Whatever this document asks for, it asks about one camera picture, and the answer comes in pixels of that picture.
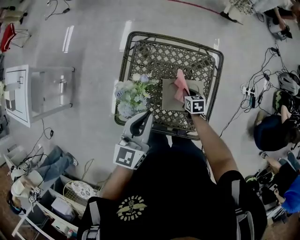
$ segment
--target pink napkin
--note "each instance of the pink napkin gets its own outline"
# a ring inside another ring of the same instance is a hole
[[[186,90],[188,94],[189,90],[187,82],[184,78],[183,71],[181,69],[178,69],[177,71],[177,79],[175,80],[174,84],[178,87],[178,90],[174,96],[175,99],[184,103],[183,90]]]

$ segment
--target floor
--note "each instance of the floor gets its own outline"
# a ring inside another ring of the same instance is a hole
[[[131,31],[183,38],[218,48],[224,54],[220,86],[210,119],[218,134],[242,100],[241,84],[261,68],[264,53],[268,47],[274,46],[266,24],[256,16],[248,17],[241,25],[207,10],[173,1],[72,0],[68,1],[70,12],[53,15],[47,21],[45,17],[53,11],[55,2],[51,6],[47,6],[46,0],[25,2],[29,15],[23,26],[29,29],[32,37],[23,49],[12,47],[5,54],[4,65],[6,68],[21,64],[76,68],[74,106],[44,119],[45,127],[51,127],[54,136],[51,140],[43,137],[40,143],[46,153],[54,145],[71,152],[79,166],[68,171],[79,178],[84,174],[84,165],[94,158],[84,179],[90,183],[105,180],[114,169],[114,145],[123,128],[113,120],[112,94],[114,82],[119,78],[123,56],[120,41],[127,21],[131,21]],[[58,2],[56,11],[60,13],[67,6],[62,0]],[[223,8],[222,1],[219,4],[219,8]],[[64,53],[62,46],[66,29],[71,25],[75,26],[73,35],[68,53]],[[289,25],[293,39],[278,45],[286,67],[295,70],[299,64],[300,31],[296,23],[290,22]],[[271,72],[281,70],[280,58],[273,58],[266,69]],[[271,77],[271,82],[277,84],[276,75]],[[271,89],[264,94],[262,101],[262,107],[269,112],[272,111],[272,95]],[[266,164],[258,157],[259,150],[247,132],[257,112],[254,109],[241,114],[222,136],[244,176],[254,174]],[[39,121],[28,128],[10,119],[10,131],[15,142],[30,151],[42,134],[43,126]],[[279,157],[282,151],[272,155]]]

